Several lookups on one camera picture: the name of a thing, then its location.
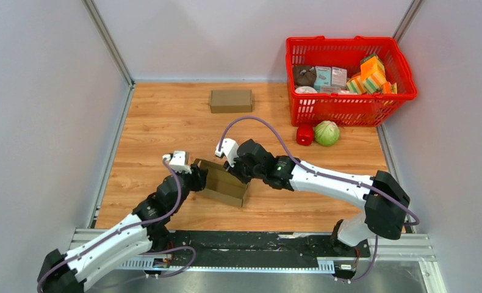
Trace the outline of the cardboard sheet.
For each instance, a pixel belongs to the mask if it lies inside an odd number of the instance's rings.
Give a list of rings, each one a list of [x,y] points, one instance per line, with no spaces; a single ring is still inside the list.
[[[235,176],[228,173],[221,164],[195,159],[194,163],[203,170],[207,170],[206,186],[198,194],[211,200],[219,201],[229,206],[242,208],[249,183],[242,183]]]

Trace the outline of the brown cardboard paper box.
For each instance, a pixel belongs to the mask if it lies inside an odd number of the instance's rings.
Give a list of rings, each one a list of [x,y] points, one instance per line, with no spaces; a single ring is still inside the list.
[[[251,90],[212,90],[210,95],[210,112],[249,113],[253,111]]]

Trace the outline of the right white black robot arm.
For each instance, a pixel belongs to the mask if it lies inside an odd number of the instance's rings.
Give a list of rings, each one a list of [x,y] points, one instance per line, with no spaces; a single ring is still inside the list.
[[[225,170],[243,183],[259,179],[273,189],[326,195],[361,209],[333,229],[330,247],[337,255],[347,255],[373,236],[389,240],[401,237],[410,198],[388,172],[379,170],[373,176],[335,172],[293,156],[273,156],[252,139],[242,144],[223,139],[215,155],[225,157]]]

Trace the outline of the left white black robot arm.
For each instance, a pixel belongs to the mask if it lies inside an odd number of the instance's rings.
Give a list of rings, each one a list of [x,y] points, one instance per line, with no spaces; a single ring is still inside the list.
[[[38,292],[86,292],[125,261],[168,247],[165,225],[191,192],[205,189],[208,169],[197,164],[189,171],[170,170],[157,187],[113,228],[87,243],[61,253],[55,249],[43,261]]]

